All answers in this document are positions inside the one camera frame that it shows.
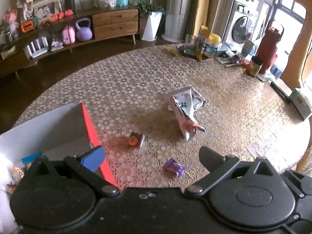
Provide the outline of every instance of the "red water bottle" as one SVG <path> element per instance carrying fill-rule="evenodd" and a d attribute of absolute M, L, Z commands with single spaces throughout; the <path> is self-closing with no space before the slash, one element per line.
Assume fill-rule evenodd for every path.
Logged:
<path fill-rule="evenodd" d="M 263 61 L 263 65 L 259 71 L 259 74 L 265 74 L 268 68 L 272 65 L 273 59 L 277 51 L 277 44 L 280 42 L 280 39 L 284 33 L 284 27 L 282 33 L 278 33 L 278 29 L 272 27 L 272 23 L 277 22 L 275 20 L 270 20 L 268 26 L 259 48 L 256 53 L 256 57 L 259 57 Z"/>

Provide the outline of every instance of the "lace tablecloth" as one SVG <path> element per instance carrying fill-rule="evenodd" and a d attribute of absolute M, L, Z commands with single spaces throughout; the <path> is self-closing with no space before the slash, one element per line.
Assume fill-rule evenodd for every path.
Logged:
<path fill-rule="evenodd" d="M 265 156 L 279 172 L 300 160 L 310 126 L 292 103 L 242 68 L 172 57 L 163 48 L 119 54 L 71 74 L 39 96 L 17 124 L 61 105 L 85 102 L 121 188 L 192 184 L 208 174 L 198 157 L 203 145 L 244 161 Z M 186 143 L 162 94 L 188 85 L 207 100 L 195 113 L 207 133 L 198 132 Z M 127 147 L 132 131 L 145 134 L 141 149 Z M 163 169 L 169 158 L 187 167 L 180 179 Z"/>

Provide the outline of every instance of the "framed photo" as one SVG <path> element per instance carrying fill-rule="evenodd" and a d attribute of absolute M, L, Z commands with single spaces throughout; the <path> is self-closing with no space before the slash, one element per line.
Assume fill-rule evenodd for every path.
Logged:
<path fill-rule="evenodd" d="M 34 15 L 38 17 L 39 23 L 49 19 L 53 14 L 59 13 L 58 0 L 49 0 L 44 4 L 34 6 Z"/>

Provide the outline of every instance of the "thermos handle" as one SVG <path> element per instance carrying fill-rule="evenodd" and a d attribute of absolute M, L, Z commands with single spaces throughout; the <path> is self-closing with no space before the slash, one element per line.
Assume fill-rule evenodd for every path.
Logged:
<path fill-rule="evenodd" d="M 77 28 L 77 30 L 80 30 L 80 26 L 78 25 L 78 23 L 80 23 L 80 22 L 82 22 L 82 21 L 88 21 L 88 28 L 91 27 L 91 20 L 90 20 L 90 18 L 87 18 L 87 17 L 85 17 L 85 18 L 80 18 L 80 19 L 78 19 L 78 20 L 76 21 L 76 28 Z"/>
<path fill-rule="evenodd" d="M 273 22 L 277 22 L 276 20 L 273 20 L 273 19 L 270 19 L 269 20 L 269 22 L 268 22 L 268 26 L 266 27 L 266 30 L 268 30 L 271 26 L 272 26 L 272 23 Z M 280 23 L 280 22 L 277 22 L 277 23 L 279 23 L 280 25 L 281 25 L 281 27 L 283 28 L 283 30 L 282 30 L 282 33 L 280 34 L 280 39 L 279 39 L 279 41 L 281 40 L 281 38 L 282 38 L 282 36 L 283 36 L 283 34 L 284 34 L 284 27 L 282 26 L 282 24 Z"/>

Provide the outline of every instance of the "purple kettlebell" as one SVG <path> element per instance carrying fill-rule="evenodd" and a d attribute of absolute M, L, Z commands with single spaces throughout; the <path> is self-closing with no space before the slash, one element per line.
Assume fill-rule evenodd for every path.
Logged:
<path fill-rule="evenodd" d="M 82 21 L 88 21 L 89 24 L 86 27 L 80 27 L 78 23 Z M 91 40 L 92 38 L 92 31 L 90 29 L 91 27 L 91 20 L 90 18 L 80 18 L 76 21 L 76 28 L 77 28 L 77 39 L 81 41 Z"/>

